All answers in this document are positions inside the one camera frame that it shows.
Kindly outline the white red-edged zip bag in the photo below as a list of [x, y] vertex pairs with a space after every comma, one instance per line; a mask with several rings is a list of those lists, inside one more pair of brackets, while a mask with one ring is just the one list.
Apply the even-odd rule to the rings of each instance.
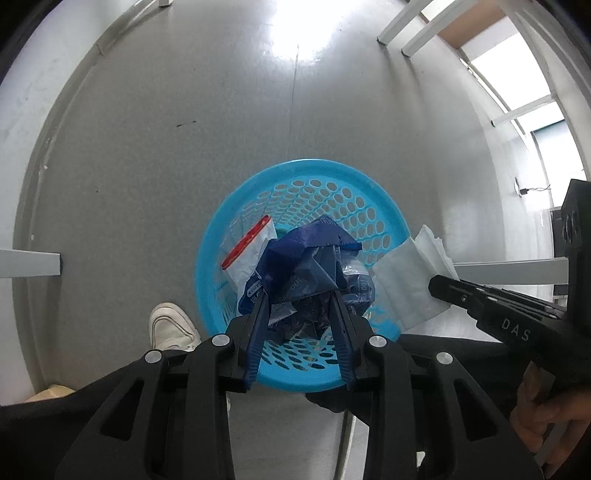
[[256, 270], [267, 243], [276, 238], [273, 218], [264, 215], [242, 236], [221, 262], [221, 271], [238, 297], [245, 292], [245, 284]]

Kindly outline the white tissue paper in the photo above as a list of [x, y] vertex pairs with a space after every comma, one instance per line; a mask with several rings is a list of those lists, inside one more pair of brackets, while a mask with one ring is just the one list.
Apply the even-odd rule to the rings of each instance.
[[372, 267], [377, 299], [401, 332], [412, 330], [452, 307], [430, 293], [430, 281], [438, 275], [459, 279], [443, 240], [427, 225], [415, 238], [408, 238]]

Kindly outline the dark blue bag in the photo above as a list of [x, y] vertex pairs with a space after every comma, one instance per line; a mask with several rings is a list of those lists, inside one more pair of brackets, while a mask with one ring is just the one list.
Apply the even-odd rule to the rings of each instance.
[[358, 258], [362, 244], [328, 215], [270, 240], [238, 297], [236, 312], [252, 312], [266, 291], [271, 313], [269, 338], [320, 340], [329, 330], [328, 302], [339, 291], [346, 309], [363, 315], [375, 301], [375, 285]]

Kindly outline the white sneaker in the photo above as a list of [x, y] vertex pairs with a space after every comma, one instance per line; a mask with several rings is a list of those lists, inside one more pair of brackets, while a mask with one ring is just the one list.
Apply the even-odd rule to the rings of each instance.
[[191, 352], [201, 343], [200, 334], [186, 313], [176, 304], [158, 304], [148, 320], [153, 349]]

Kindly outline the person's black trouser legs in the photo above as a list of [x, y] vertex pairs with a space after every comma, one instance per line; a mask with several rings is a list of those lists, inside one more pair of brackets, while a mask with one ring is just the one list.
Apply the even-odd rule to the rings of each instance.
[[[1, 411], [5, 479], [231, 479], [231, 347], [137, 360], [61, 399]], [[367, 479], [539, 479], [497, 405], [498, 344], [404, 335], [367, 346], [372, 377], [308, 400], [369, 428]]]

